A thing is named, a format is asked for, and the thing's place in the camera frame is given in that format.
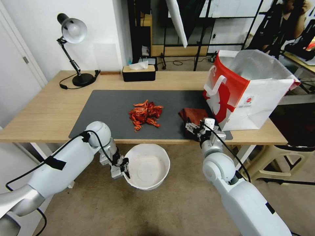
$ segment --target tissue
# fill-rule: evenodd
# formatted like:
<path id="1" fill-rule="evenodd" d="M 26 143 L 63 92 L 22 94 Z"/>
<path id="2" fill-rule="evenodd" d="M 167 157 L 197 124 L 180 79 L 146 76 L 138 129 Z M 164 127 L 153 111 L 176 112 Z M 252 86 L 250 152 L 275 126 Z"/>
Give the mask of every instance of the tissue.
<path id="1" fill-rule="evenodd" d="M 130 69 L 147 69 L 149 65 L 148 61 L 138 62 L 135 64 L 129 65 Z"/>

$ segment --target white bowl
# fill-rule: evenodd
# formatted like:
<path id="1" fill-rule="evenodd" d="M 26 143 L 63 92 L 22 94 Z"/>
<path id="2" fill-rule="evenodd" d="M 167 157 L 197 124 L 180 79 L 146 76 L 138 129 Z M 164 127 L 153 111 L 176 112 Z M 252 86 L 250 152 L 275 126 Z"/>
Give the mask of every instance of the white bowl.
<path id="1" fill-rule="evenodd" d="M 166 151 L 156 144 L 139 144 L 125 155 L 129 159 L 130 179 L 126 181 L 141 190 L 152 190 L 161 185 L 170 170 Z"/>

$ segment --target white robotic arm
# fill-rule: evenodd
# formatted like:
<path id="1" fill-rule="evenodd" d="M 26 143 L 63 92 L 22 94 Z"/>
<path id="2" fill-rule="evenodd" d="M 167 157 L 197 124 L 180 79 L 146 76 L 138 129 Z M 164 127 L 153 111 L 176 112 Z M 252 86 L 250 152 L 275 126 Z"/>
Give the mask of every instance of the white robotic arm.
<path id="1" fill-rule="evenodd" d="M 24 216 L 36 210 L 47 197 L 64 190 L 91 163 L 98 151 L 100 163 L 111 165 L 113 178 L 123 173 L 129 176 L 128 159 L 119 154 L 108 126 L 95 121 L 86 130 L 90 131 L 73 138 L 40 164 L 26 185 L 0 194 L 0 236 L 17 235 L 20 230 L 7 212 Z"/>
<path id="2" fill-rule="evenodd" d="M 233 160 L 222 152 L 222 142 L 207 127 L 214 129 L 214 120 L 206 118 L 200 127 L 187 123 L 200 142 L 203 173 L 221 195 L 221 201 L 243 236 L 288 236 L 289 228 L 258 189 L 235 170 Z M 216 131 L 224 141 L 225 133 Z"/>
<path id="3" fill-rule="evenodd" d="M 211 129 L 214 120 L 202 123 Z M 225 134 L 211 132 L 206 126 L 187 123 L 196 135 L 204 156 L 203 173 L 221 195 L 222 203 L 243 236 L 291 235 L 290 230 L 254 185 L 245 181 L 235 170 L 234 162 L 222 152 Z M 24 216 L 36 210 L 50 195 L 64 190 L 100 152 L 100 163 L 111 165 L 111 175 L 118 178 L 128 172 L 128 159 L 119 154 L 108 126 L 93 122 L 83 132 L 54 152 L 42 163 L 30 181 L 13 192 L 0 194 L 0 236 L 15 236 L 20 226 L 7 213 Z"/>

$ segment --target black lamp base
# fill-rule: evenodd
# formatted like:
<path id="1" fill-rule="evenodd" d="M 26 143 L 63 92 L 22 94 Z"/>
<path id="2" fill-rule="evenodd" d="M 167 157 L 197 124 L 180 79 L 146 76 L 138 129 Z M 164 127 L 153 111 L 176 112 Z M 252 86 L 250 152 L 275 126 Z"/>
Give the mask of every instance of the black lamp base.
<path id="1" fill-rule="evenodd" d="M 81 76 L 76 75 L 72 79 L 72 83 L 78 87 L 87 86 L 95 81 L 94 76 L 91 74 L 81 74 Z"/>

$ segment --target paper shopping bag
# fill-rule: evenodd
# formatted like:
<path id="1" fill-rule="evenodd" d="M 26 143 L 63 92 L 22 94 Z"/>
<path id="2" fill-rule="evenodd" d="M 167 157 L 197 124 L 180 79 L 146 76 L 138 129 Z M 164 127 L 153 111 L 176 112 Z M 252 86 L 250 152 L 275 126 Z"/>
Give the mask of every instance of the paper shopping bag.
<path id="1" fill-rule="evenodd" d="M 288 89 L 299 84 L 277 59 L 258 50 L 220 50 L 204 97 L 222 130 L 259 129 Z"/>

